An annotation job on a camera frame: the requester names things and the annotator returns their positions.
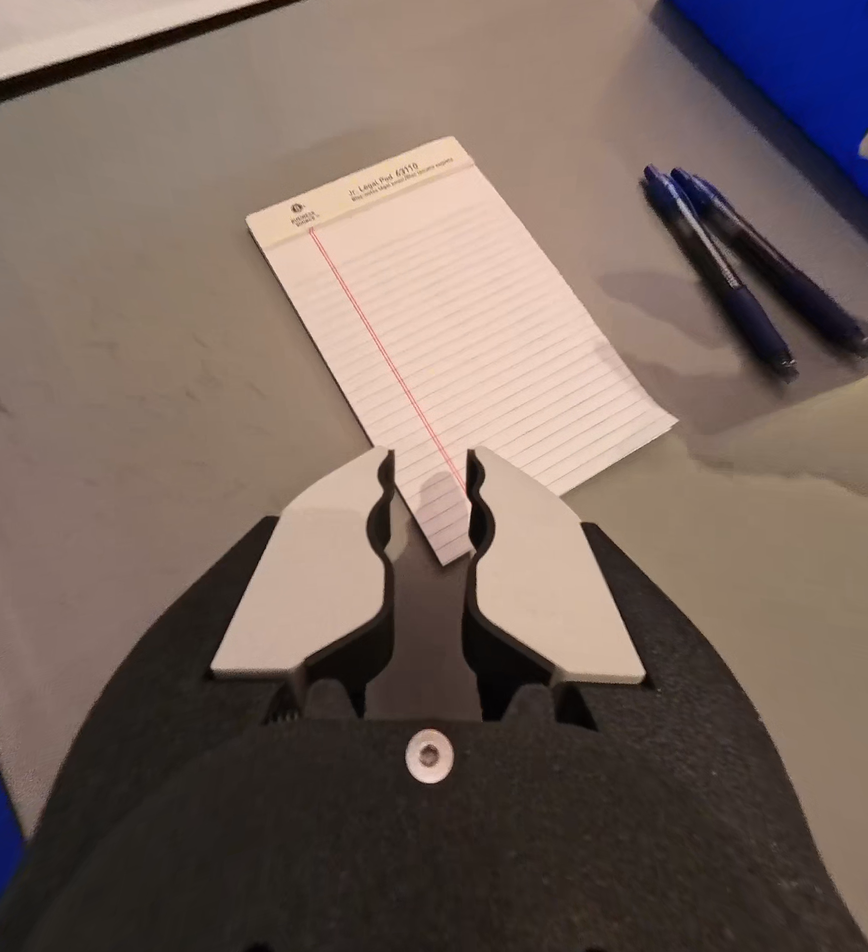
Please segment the white lined notepad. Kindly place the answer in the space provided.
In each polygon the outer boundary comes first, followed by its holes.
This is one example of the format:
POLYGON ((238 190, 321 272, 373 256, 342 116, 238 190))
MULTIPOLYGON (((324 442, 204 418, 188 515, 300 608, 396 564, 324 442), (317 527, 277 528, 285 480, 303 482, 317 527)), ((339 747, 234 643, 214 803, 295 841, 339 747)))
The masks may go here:
POLYGON ((441 565, 470 550, 469 449, 562 496, 677 422, 452 136, 247 226, 441 565))

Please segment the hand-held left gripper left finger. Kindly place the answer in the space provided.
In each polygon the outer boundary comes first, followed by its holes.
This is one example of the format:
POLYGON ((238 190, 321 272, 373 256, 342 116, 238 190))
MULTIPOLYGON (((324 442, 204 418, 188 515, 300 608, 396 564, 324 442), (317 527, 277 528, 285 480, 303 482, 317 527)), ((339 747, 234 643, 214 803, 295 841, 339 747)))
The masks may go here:
POLYGON ((302 706, 322 680, 354 708, 394 648, 390 505, 395 454, 375 447, 298 494, 274 530, 210 664, 217 680, 276 680, 302 706))

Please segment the instruction board on white stand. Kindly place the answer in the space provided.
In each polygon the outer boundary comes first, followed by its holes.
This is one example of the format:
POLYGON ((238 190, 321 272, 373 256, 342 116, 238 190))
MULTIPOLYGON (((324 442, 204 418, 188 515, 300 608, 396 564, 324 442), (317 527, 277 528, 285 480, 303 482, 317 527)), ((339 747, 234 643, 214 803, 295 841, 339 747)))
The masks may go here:
POLYGON ((258 1, 0 1, 0 82, 258 5, 258 1))

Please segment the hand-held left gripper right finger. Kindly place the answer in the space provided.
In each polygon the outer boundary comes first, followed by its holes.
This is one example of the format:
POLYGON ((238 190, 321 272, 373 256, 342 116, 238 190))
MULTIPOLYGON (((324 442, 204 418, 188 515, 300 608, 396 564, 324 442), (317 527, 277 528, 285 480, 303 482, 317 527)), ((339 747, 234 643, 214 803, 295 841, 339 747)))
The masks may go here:
POLYGON ((471 669, 514 682, 642 684, 645 667, 580 517, 484 446, 466 464, 471 669))

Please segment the blue pen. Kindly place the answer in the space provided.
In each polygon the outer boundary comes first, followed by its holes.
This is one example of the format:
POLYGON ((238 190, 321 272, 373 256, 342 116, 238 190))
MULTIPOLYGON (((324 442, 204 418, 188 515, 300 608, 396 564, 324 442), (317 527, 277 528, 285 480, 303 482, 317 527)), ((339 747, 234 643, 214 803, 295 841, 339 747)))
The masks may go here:
POLYGON ((648 165, 643 169, 642 189, 732 329, 759 364, 784 382, 796 379, 797 363, 785 339, 719 250, 682 187, 671 175, 648 165))
POLYGON ((671 178, 705 225, 754 268, 822 339, 839 351, 868 357, 868 336, 857 320, 782 255, 713 184, 680 168, 671 171, 671 178))

